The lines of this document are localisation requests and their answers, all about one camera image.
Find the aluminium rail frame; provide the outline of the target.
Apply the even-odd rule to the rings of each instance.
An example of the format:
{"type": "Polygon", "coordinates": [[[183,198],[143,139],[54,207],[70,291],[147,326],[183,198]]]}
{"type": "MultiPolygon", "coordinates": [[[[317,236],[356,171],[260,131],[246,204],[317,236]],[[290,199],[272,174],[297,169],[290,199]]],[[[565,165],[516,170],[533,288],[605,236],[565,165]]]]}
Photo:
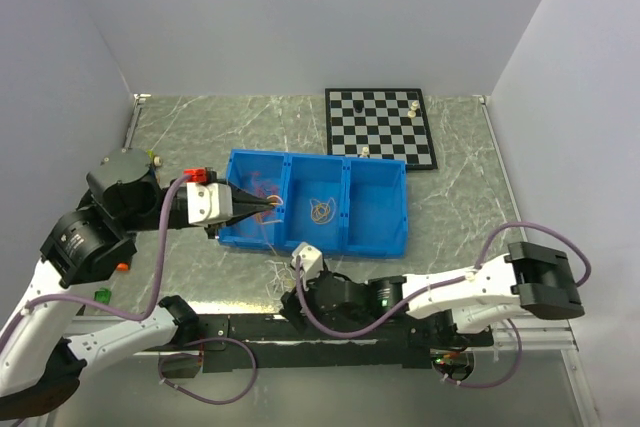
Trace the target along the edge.
{"type": "Polygon", "coordinates": [[[512,321],[502,320],[478,334],[455,334],[440,321],[411,321],[382,326],[359,339],[332,338],[313,327],[297,331],[283,317],[273,314],[205,314],[191,335],[193,340],[221,336],[235,338],[247,344],[294,347],[299,345],[362,344],[382,347],[424,347],[433,350],[503,349],[515,348],[518,342],[524,349],[563,350],[575,347],[574,335],[566,321],[541,321],[520,316],[512,321]]]}

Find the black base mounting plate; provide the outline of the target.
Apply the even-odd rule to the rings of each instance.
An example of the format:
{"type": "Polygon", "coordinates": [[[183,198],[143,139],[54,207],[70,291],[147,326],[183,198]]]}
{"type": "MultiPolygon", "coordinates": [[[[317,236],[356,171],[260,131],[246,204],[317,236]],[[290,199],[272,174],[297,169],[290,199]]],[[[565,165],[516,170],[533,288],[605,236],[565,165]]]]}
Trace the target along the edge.
{"type": "Polygon", "coordinates": [[[396,365],[429,369],[436,352],[464,351],[494,345],[491,329],[477,334],[457,334],[448,314],[422,320],[394,320],[374,332],[351,340],[331,338],[313,327],[298,332],[290,322],[270,314],[206,314],[200,317],[197,340],[222,336],[222,341],[187,351],[203,355],[206,373],[249,368],[244,349],[249,347],[261,369],[396,365]]]}

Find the white chess piece far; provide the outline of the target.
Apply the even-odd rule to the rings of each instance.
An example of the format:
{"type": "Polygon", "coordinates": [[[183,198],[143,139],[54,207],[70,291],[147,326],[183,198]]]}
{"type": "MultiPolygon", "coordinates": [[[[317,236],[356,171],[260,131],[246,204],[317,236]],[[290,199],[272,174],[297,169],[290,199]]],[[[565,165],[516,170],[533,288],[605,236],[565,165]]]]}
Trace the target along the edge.
{"type": "Polygon", "coordinates": [[[417,116],[419,107],[420,107],[420,103],[417,100],[414,100],[409,106],[407,116],[411,119],[415,118],[417,116]]]}

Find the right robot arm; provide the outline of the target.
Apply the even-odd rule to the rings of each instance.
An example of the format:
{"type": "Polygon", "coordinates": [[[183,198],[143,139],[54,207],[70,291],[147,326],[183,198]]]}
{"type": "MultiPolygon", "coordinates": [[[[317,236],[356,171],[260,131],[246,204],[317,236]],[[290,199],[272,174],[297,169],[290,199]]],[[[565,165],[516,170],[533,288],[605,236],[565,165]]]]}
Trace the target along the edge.
{"type": "Polygon", "coordinates": [[[362,283],[330,271],[309,244],[294,252],[291,265],[295,284],[281,298],[281,315],[298,330],[313,325],[341,339],[367,335],[386,323],[441,316],[438,337],[454,346],[516,314],[555,321],[585,313],[567,255],[529,242],[511,243],[507,253],[479,267],[362,283]]]}

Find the black and white chessboard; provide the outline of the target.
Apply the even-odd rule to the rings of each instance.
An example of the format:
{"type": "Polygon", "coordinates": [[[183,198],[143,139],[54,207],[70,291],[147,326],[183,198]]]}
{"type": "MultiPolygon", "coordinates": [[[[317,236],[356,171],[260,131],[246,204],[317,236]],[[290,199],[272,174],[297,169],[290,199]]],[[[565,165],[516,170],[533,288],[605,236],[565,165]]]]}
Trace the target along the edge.
{"type": "Polygon", "coordinates": [[[398,160],[409,170],[435,170],[436,153],[422,91],[419,88],[327,88],[324,92],[327,153],[398,160]],[[420,107],[413,119],[410,104],[420,107]],[[354,102],[364,104],[356,113],[354,102]]]}

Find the green translucent plastic piece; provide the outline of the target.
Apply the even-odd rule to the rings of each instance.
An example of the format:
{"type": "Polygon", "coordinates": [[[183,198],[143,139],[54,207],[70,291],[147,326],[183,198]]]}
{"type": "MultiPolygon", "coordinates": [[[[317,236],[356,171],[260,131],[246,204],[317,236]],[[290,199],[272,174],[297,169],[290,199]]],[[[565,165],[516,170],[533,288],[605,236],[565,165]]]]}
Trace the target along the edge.
{"type": "Polygon", "coordinates": [[[94,300],[104,305],[108,305],[111,300],[111,291],[108,288],[100,288],[94,293],[94,300]]]}

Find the blue three-compartment plastic bin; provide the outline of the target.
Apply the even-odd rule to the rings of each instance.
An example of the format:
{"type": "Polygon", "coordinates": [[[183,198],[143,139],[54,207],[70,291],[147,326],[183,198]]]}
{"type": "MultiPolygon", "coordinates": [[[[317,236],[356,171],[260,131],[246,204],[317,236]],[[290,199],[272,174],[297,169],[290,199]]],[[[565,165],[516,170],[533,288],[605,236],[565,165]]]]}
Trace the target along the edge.
{"type": "Polygon", "coordinates": [[[325,254],[401,258],[409,236],[403,162],[234,150],[227,178],[275,201],[275,208],[222,229],[224,246],[293,251],[307,242],[325,254]]]}

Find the colourful toy block car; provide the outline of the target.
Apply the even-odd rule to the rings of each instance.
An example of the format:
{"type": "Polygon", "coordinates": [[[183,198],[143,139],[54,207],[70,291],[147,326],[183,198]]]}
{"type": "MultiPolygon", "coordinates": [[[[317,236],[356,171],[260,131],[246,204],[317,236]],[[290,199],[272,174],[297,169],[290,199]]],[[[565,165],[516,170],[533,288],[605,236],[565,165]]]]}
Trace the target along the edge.
{"type": "Polygon", "coordinates": [[[157,170],[163,166],[163,159],[160,155],[155,153],[153,150],[146,150],[146,155],[149,160],[149,166],[151,170],[157,170]]]}

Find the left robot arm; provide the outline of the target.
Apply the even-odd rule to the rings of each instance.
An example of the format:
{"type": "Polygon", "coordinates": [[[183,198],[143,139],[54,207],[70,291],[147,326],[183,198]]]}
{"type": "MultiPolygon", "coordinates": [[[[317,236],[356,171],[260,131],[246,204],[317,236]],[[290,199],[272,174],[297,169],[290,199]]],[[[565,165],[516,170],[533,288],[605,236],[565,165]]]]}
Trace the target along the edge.
{"type": "Polygon", "coordinates": [[[201,343],[200,321],[179,296],[153,288],[145,310],[118,312],[101,331],[69,336],[68,326],[116,268],[130,261],[143,231],[201,227],[209,237],[270,211],[271,200],[191,169],[162,187],[151,156],[140,149],[111,152],[89,172],[78,207],[63,215],[44,241],[33,277],[1,332],[1,417],[39,417],[65,403],[91,373],[155,348],[201,343]]]}

